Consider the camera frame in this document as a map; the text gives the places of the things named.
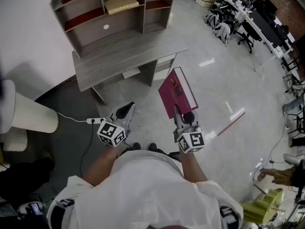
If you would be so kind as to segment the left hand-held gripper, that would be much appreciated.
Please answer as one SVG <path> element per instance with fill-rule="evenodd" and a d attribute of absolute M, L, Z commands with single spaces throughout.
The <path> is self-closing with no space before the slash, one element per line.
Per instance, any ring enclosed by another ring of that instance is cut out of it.
<path fill-rule="evenodd" d="M 130 133 L 129 124 L 135 111 L 135 102 L 119 105 L 110 113 L 110 117 L 100 118 L 97 135 L 101 142 L 116 147 L 125 141 Z"/>

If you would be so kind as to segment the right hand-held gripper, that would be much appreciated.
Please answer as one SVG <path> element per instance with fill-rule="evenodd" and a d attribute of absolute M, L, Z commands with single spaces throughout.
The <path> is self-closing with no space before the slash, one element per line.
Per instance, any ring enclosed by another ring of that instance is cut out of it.
<path fill-rule="evenodd" d="M 184 154 L 194 153 L 205 146 L 204 132 L 199 124 L 199 115 L 195 110 L 183 114 L 179 107 L 174 105 L 174 123 L 177 129 L 173 132 L 174 142 Z"/>

